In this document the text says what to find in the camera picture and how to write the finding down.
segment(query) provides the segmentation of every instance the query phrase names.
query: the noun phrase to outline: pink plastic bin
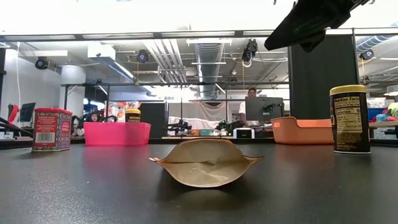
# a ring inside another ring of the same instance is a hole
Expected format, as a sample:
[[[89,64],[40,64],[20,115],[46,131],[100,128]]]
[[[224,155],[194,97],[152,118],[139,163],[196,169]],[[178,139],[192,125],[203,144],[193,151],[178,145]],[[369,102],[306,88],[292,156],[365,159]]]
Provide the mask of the pink plastic bin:
[[[272,119],[276,143],[333,144],[330,119],[297,120],[294,117]]]
[[[149,142],[147,123],[86,122],[84,129],[87,146],[143,146]]]

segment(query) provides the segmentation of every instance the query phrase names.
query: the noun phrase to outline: monitor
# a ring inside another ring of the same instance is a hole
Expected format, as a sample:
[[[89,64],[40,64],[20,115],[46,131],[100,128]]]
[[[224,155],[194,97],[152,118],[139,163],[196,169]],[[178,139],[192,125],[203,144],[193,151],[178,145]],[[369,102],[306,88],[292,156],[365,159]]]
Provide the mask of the monitor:
[[[25,103],[19,110],[19,122],[31,122],[36,103]]]
[[[269,121],[284,116],[284,99],[274,97],[255,97],[245,99],[246,120]]]

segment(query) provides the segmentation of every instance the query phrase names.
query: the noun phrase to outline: gold lid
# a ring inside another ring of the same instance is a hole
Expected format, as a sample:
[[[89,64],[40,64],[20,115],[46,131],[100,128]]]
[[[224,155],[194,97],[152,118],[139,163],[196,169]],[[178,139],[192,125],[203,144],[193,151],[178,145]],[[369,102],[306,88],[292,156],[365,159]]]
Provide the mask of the gold lid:
[[[351,93],[351,92],[366,93],[366,87],[362,85],[338,86],[330,90],[330,95],[335,95],[339,93]]]
[[[137,113],[137,114],[141,114],[140,110],[136,110],[136,109],[128,109],[126,110],[126,113]]]

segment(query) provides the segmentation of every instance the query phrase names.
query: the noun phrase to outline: stand-up pouch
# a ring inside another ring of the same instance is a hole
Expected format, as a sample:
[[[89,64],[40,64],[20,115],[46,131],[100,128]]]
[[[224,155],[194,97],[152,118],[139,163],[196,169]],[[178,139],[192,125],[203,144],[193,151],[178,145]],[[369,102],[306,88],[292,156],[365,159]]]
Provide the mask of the stand-up pouch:
[[[192,187],[219,187],[241,177],[262,157],[244,156],[226,139],[193,139],[181,142],[160,160],[161,165],[181,184]]]

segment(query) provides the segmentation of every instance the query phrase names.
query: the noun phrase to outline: black table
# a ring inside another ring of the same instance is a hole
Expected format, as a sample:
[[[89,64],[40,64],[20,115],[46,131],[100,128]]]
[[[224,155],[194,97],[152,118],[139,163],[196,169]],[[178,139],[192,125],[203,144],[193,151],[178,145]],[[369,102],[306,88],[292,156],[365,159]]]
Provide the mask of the black table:
[[[398,149],[238,147],[265,158],[218,189],[186,187],[146,160],[171,145],[0,151],[0,223],[397,223]]]

